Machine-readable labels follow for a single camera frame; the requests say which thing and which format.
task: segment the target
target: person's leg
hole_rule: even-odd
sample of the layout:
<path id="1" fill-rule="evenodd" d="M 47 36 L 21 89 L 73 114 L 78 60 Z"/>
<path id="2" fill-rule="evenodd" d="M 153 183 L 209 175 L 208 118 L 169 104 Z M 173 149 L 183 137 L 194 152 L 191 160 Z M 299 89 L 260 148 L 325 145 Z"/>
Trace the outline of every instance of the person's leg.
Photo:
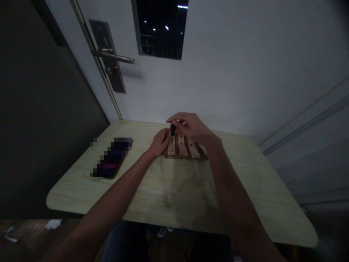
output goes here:
<path id="1" fill-rule="evenodd" d="M 196 232 L 195 243 L 189 261 L 233 261 L 230 237 L 226 235 Z"/>
<path id="2" fill-rule="evenodd" d="M 119 220 L 109 234 L 102 262 L 150 262 L 145 224 Z"/>

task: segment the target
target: window glass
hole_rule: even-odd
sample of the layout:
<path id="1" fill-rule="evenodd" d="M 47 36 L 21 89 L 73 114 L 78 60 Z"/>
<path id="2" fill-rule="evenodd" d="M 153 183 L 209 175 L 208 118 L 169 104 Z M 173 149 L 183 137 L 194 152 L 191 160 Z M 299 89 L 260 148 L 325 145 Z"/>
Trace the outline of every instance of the window glass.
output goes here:
<path id="1" fill-rule="evenodd" d="M 188 0 L 135 1 L 139 52 L 142 55 L 181 60 Z"/>

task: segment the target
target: phone screen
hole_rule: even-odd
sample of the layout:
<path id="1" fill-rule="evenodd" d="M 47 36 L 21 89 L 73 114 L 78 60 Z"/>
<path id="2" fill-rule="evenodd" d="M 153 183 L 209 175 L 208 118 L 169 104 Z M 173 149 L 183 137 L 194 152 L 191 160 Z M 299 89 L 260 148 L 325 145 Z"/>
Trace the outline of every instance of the phone screen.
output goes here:
<path id="1" fill-rule="evenodd" d="M 122 161 L 131 149 L 131 138 L 114 138 L 108 147 L 106 155 L 101 157 L 100 163 L 94 169 L 94 177 L 114 178 Z"/>

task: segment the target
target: forearm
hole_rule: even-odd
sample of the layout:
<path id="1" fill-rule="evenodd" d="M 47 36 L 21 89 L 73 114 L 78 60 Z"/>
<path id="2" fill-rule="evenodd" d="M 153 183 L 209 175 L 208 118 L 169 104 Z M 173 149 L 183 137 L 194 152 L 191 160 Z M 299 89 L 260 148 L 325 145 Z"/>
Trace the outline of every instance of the forearm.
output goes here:
<path id="1" fill-rule="evenodd" d="M 94 260 L 101 244 L 122 218 L 154 157 L 147 152 L 116 181 L 58 248 L 54 261 Z"/>
<path id="2" fill-rule="evenodd" d="M 215 137 L 205 147 L 221 210 L 243 260 L 285 261 L 265 231 L 221 139 Z"/>
<path id="3" fill-rule="evenodd" d="M 225 153 L 221 139 L 215 136 L 205 147 L 223 213 L 234 225 L 249 228 L 262 227 L 256 210 Z"/>

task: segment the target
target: wooden puzzle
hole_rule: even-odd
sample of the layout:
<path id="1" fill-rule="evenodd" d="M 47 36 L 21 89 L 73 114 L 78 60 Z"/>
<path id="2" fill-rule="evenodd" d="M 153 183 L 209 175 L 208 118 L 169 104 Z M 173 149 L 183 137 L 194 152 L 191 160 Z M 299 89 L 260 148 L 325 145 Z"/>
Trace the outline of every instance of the wooden puzzle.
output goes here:
<path id="1" fill-rule="evenodd" d="M 187 138 L 178 129 L 173 141 L 165 149 L 164 155 L 165 158 L 208 160 L 205 147 Z"/>

